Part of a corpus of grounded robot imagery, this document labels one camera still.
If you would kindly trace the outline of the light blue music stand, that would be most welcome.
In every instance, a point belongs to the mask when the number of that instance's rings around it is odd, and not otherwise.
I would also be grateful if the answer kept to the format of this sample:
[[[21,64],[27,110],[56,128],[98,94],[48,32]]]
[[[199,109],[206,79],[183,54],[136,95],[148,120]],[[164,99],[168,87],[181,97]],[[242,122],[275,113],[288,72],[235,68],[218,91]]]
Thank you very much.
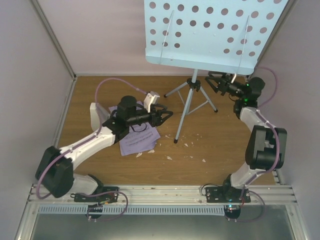
[[[146,0],[145,58],[198,71],[250,75],[285,0]]]

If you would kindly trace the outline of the white metronome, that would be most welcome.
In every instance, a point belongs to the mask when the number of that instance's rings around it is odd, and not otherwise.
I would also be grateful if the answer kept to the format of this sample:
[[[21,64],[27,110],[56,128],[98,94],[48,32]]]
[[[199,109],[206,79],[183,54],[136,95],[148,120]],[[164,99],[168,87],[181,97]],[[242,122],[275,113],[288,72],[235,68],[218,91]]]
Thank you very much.
[[[90,111],[90,125],[93,132],[97,131],[101,126],[99,112],[97,110],[97,105],[99,103],[92,102],[89,107]]]

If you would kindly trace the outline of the clear metronome cover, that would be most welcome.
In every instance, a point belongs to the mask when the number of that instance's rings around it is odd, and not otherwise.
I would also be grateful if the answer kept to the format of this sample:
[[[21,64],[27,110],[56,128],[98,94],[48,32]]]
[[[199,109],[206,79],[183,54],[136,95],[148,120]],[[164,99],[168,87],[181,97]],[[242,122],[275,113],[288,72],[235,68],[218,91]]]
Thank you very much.
[[[97,110],[100,123],[103,125],[103,123],[110,118],[111,114],[100,104],[97,105]]]

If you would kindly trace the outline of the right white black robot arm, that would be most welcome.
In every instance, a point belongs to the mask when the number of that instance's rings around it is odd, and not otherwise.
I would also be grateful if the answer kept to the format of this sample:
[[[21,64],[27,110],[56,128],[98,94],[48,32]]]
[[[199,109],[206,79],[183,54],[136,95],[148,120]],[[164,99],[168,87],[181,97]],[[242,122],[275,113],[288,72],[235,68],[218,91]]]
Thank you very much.
[[[275,127],[261,114],[258,98],[265,82],[260,77],[240,83],[236,81],[235,74],[209,71],[205,80],[215,93],[237,98],[234,100],[233,112],[250,130],[244,164],[217,187],[223,200],[233,203],[243,199],[248,192],[247,187],[257,178],[283,166],[287,131]]]

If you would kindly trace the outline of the sheet music page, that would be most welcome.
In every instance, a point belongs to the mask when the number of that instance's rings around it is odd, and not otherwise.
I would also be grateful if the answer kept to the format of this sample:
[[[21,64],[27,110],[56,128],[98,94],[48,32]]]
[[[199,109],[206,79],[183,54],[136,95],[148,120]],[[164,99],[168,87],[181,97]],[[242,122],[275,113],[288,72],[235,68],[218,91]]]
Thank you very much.
[[[150,113],[135,97],[124,96],[117,106],[109,109],[110,120],[103,125],[115,135],[122,156],[148,151],[148,145],[160,136],[155,126],[149,123]]]
[[[153,142],[151,142],[148,146],[147,146],[147,150],[150,151],[150,150],[153,150],[157,144],[157,141],[161,138],[161,136],[157,136],[157,138],[154,139]]]

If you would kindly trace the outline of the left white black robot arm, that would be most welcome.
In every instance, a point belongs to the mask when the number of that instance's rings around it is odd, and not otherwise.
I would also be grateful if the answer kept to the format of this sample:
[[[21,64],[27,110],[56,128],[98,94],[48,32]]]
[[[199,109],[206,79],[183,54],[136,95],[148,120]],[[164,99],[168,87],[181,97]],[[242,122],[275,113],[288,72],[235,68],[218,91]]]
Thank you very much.
[[[65,147],[48,147],[36,170],[36,196],[45,199],[48,196],[63,197],[68,193],[86,196],[92,202],[103,197],[103,189],[98,179],[92,175],[74,174],[75,169],[85,160],[125,138],[135,125],[150,124],[161,126],[173,112],[167,106],[157,103],[158,96],[148,94],[143,104],[135,97],[124,96],[106,118],[102,108],[95,104],[99,126],[90,135]]]

